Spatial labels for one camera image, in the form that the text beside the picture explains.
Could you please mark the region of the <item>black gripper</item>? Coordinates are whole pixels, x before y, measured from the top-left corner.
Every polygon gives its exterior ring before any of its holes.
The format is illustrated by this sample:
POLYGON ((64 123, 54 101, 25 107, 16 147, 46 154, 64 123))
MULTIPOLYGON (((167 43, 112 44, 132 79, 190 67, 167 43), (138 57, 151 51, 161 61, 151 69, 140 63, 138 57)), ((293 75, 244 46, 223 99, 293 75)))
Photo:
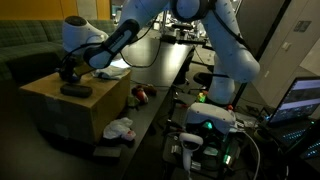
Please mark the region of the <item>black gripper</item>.
POLYGON ((68 83, 77 83, 81 77, 75 72, 76 67, 80 67, 82 61, 75 57, 68 57, 62 60, 61 67, 59 68, 59 76, 63 81, 68 83))

